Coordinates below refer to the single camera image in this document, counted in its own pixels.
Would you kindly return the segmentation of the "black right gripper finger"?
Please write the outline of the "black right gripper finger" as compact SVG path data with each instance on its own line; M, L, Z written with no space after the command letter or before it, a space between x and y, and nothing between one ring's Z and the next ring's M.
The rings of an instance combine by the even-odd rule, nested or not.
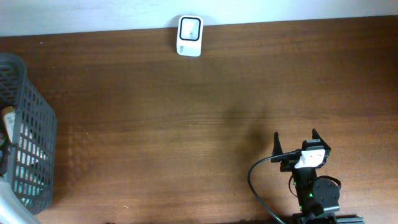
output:
M331 147L320 137L315 128L312 129L312 139L315 140L317 146L323 146L326 151L331 151Z
M274 145L273 145L273 150L272 150L272 159L271 162L280 162L281 161L281 155L283 155L283 150L280 144L279 140L279 133L275 132L274 133Z

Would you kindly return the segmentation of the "white tube with tan cap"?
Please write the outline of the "white tube with tan cap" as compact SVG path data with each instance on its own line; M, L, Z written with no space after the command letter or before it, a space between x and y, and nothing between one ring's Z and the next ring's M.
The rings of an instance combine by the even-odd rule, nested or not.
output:
M8 139L10 143L13 142L14 135L14 125L16 119L16 113L12 106L7 106L1 110L2 120L7 132Z

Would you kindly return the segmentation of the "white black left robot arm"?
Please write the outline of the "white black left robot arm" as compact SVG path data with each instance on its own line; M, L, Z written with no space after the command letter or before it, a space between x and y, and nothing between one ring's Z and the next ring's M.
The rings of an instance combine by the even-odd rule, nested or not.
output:
M40 224L20 203L11 185L1 177L1 223L2 224Z

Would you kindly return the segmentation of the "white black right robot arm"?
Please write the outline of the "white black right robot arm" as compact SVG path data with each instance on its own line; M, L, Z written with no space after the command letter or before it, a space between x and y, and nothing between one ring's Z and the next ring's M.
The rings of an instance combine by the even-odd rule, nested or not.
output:
M272 163L280 164L281 172L290 172L300 213L292 215L293 223L364 223L363 217L338 216L341 182L327 175L318 175L330 155L331 147L312 130L312 138L292 152L282 150L279 134L274 133Z

